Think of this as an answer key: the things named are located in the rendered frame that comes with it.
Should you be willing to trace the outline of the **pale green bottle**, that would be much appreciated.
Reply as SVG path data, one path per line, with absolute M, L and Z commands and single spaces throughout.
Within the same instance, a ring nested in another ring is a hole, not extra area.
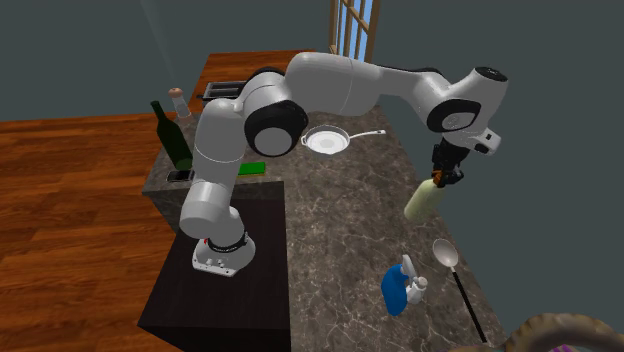
M 433 179 L 421 182 L 404 208 L 404 216 L 414 222 L 425 221 L 436 209 L 445 194 Z

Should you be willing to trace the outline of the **dark green wine bottle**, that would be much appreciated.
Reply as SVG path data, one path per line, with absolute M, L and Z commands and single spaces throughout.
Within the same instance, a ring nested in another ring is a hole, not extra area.
M 170 120 L 157 100 L 150 105 L 158 120 L 156 133 L 173 166 L 180 171 L 192 169 L 192 152 L 180 127 Z

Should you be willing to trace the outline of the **black robot stand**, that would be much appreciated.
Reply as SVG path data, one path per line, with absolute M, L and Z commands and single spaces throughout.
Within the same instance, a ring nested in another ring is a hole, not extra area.
M 233 206 L 256 245 L 228 278 L 192 267 L 179 231 L 138 326 L 184 352 L 291 352 L 284 183 L 237 185 Z

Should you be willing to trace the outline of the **wooden framed window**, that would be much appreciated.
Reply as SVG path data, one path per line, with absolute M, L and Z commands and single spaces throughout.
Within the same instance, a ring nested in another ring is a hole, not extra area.
M 329 5 L 329 52 L 370 63 L 381 0 L 329 0 Z

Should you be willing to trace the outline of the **clear shaker with brown cap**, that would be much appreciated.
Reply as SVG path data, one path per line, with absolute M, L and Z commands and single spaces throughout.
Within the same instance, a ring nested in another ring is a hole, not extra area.
M 189 110 L 183 91 L 180 88 L 171 88 L 168 95 L 173 102 L 178 121 L 183 125 L 190 123 L 193 120 L 193 115 Z

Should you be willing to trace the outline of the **black toaster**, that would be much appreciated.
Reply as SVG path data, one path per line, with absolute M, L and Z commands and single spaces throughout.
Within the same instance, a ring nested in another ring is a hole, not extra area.
M 208 102 L 218 98 L 235 99 L 239 96 L 245 81 L 209 82 L 200 98 Z

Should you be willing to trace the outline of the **blue spray bottle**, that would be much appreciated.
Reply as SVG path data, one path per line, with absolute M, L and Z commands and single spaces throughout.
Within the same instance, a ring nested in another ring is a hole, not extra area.
M 402 263 L 389 268 L 380 285 L 386 310 L 391 316 L 400 315 L 408 304 L 418 304 L 428 287 L 428 280 L 420 276 L 409 255 Z

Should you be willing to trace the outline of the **white frying pan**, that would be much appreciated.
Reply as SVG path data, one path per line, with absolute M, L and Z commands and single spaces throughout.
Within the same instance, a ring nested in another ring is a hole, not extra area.
M 344 152 L 355 138 L 385 134 L 385 130 L 373 130 L 350 135 L 344 129 L 333 125 L 319 125 L 308 130 L 300 138 L 300 142 L 318 157 L 332 157 Z

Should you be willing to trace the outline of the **brown woven basket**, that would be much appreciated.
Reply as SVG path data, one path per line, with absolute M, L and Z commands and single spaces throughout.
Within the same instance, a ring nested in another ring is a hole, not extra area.
M 461 346 L 448 352 L 549 352 L 563 344 L 624 352 L 624 334 L 587 315 L 542 313 L 527 319 L 499 346 Z

